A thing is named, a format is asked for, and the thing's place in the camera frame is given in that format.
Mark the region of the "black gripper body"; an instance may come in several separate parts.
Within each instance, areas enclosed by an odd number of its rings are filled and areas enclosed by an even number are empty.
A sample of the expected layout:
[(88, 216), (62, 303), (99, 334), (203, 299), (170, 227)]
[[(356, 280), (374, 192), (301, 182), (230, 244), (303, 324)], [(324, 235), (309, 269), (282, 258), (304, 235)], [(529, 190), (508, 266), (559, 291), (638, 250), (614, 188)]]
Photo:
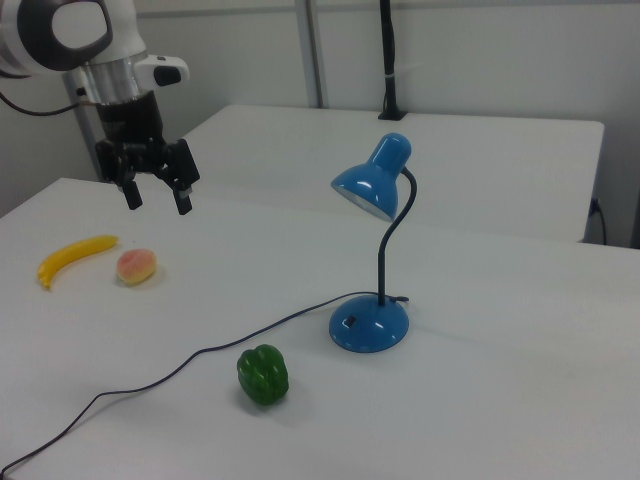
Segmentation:
[(154, 92), (124, 103), (98, 104), (96, 110), (105, 133), (105, 138), (95, 145), (102, 174), (115, 173), (115, 160), (108, 156), (113, 152), (112, 144), (166, 144)]

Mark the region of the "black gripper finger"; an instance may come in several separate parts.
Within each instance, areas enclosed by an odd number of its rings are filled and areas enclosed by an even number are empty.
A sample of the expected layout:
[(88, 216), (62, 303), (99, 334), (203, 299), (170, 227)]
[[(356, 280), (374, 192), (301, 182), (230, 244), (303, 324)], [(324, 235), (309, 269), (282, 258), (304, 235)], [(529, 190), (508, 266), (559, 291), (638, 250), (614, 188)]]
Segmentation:
[(143, 202), (135, 182), (136, 171), (125, 145), (101, 140), (95, 145), (102, 179), (115, 184), (124, 194), (130, 210), (136, 210)]
[(192, 210), (192, 186), (200, 179), (189, 145), (184, 139), (161, 147), (161, 165), (158, 177), (173, 192), (178, 213), (186, 215)]

